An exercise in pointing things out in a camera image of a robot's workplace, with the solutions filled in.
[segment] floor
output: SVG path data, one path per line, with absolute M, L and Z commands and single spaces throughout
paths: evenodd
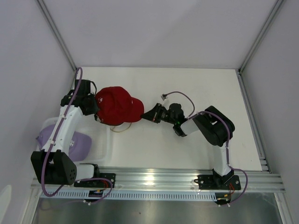
M 231 207 L 213 202 L 40 200 L 32 224 L 282 224 L 273 194 L 247 193 Z

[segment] metal frame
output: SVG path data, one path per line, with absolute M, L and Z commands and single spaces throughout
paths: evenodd
M 199 188 L 194 179 L 197 175 L 211 175 L 210 170 L 188 169 L 136 169 L 136 168 L 101 168 L 103 173 L 115 173 L 114 191 L 163 191 L 163 192 L 198 192 Z M 245 176 L 242 172 L 235 172 L 240 177 L 241 185 L 245 185 Z M 269 172 L 247 172 L 249 177 L 246 192 L 284 193 L 285 188 L 279 174 Z M 41 189 L 40 183 L 35 178 L 31 185 L 33 189 Z M 57 189 L 57 185 L 47 185 L 48 190 Z M 62 189 L 87 189 L 65 186 Z M 201 190 L 202 192 L 226 192 L 224 190 Z
M 265 23 L 263 24 L 262 29 L 258 33 L 256 39 L 254 40 L 248 54 L 246 55 L 242 65 L 239 69 L 240 74 L 243 73 L 246 65 L 248 64 L 248 62 L 250 61 L 250 59 L 252 58 L 252 56 L 254 55 L 256 50 L 258 49 L 259 45 L 263 41 L 263 39 L 266 36 L 269 28 L 271 27 L 271 25 L 274 22 L 276 16 L 278 15 L 279 11 L 281 10 L 284 2 L 285 2 L 285 0 L 277 0 L 276 1 L 275 5 L 273 6 L 272 10 L 270 11 L 270 13 L 267 17 Z
M 66 56 L 71 68 L 76 69 L 74 60 L 68 51 L 68 48 L 52 19 L 50 12 L 44 2 L 44 0 L 36 0 L 45 20 L 49 24 L 49 28 L 53 32 L 55 38 L 57 39 L 61 50 Z M 257 149 L 260 154 L 260 161 L 262 165 L 262 172 L 247 172 L 249 176 L 249 184 L 247 192 L 261 192 L 261 193 L 275 193 L 277 199 L 278 208 L 284 223 L 292 223 L 292 218 L 285 199 L 285 188 L 280 175 L 272 174 L 268 167 L 268 162 L 265 154 L 265 149 L 261 139 L 260 132 L 258 130 L 256 119 L 254 117 L 252 107 L 250 105 L 250 100 L 243 82 L 242 73 L 249 63 L 250 59 L 258 49 L 260 43 L 264 39 L 267 31 L 269 30 L 271 24 L 279 13 L 285 0 L 277 0 L 273 6 L 267 20 L 263 24 L 258 36 L 256 37 L 250 51 L 246 55 L 239 71 L 237 72 L 237 78 L 239 81 L 240 89 L 246 106 L 246 110 L 249 117 L 249 122 L 252 128 L 254 139 L 256 142 Z M 135 168 L 103 168 L 102 172 L 116 173 L 116 183 L 114 193 L 116 195 L 121 195 L 124 192 L 136 192 L 137 194 L 146 192 L 168 192 L 173 194 L 175 192 L 180 193 L 192 193 L 199 192 L 198 185 L 193 183 L 193 180 L 197 178 L 199 174 L 211 174 L 211 171 L 207 170 L 177 170 L 177 169 L 135 169 Z M 245 177 L 243 173 L 236 172 L 240 177 L 241 185 L 245 184 Z M 23 224 L 29 224 L 32 222 L 33 214 L 36 209 L 38 198 L 41 195 L 41 185 L 38 183 L 37 179 L 33 180 L 31 185 L 32 193 L 31 199 L 28 203 L 27 211 L 24 215 Z M 49 185 L 48 190 L 56 189 L 57 186 Z M 74 190 L 80 190 L 80 188 L 74 187 L 63 187 L 63 190 L 72 192 Z M 221 191 L 201 191 L 201 192 L 221 192 Z
M 36 0 L 36 2 L 38 4 L 42 14 L 44 15 L 45 20 L 48 23 L 50 30 L 53 32 L 59 46 L 61 47 L 62 52 L 64 53 L 66 59 L 68 60 L 71 68 L 73 69 L 73 71 L 75 71 L 76 70 L 75 62 L 74 62 L 68 48 L 66 47 L 66 44 L 59 32 L 54 20 L 53 20 L 45 2 L 43 0 Z

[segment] white table surface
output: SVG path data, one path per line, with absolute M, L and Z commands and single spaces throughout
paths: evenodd
M 143 102 L 146 112 L 162 102 L 160 95 L 171 91 L 187 94 L 198 112 L 215 106 L 235 125 L 229 147 L 232 166 L 262 170 L 235 70 L 84 67 L 83 79 L 93 80 L 98 90 L 122 86 Z M 164 106 L 171 103 L 180 103 L 185 116 L 192 111 L 191 103 L 180 94 L 170 95 Z M 182 138 L 171 124 L 142 119 L 122 133 L 111 133 L 110 156 L 99 165 L 212 169 L 213 151 L 200 131 Z

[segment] purple object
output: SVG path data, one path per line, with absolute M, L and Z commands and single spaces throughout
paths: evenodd
M 51 136 L 55 125 L 50 125 L 45 127 L 36 138 L 39 150 L 47 143 L 49 137 Z M 74 132 L 74 135 L 70 142 L 69 158 L 73 162 L 84 160 L 91 148 L 92 139 L 86 135 L 79 132 Z

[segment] white wall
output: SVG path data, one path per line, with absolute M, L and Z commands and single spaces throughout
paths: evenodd
M 76 64 L 233 68 L 276 0 L 46 0 Z
M 299 223 L 299 1 L 287 0 L 243 74 L 272 171 Z
M 34 0 L 0 1 L 0 191 L 12 185 L 4 224 L 19 223 L 42 122 L 58 114 L 72 71 Z

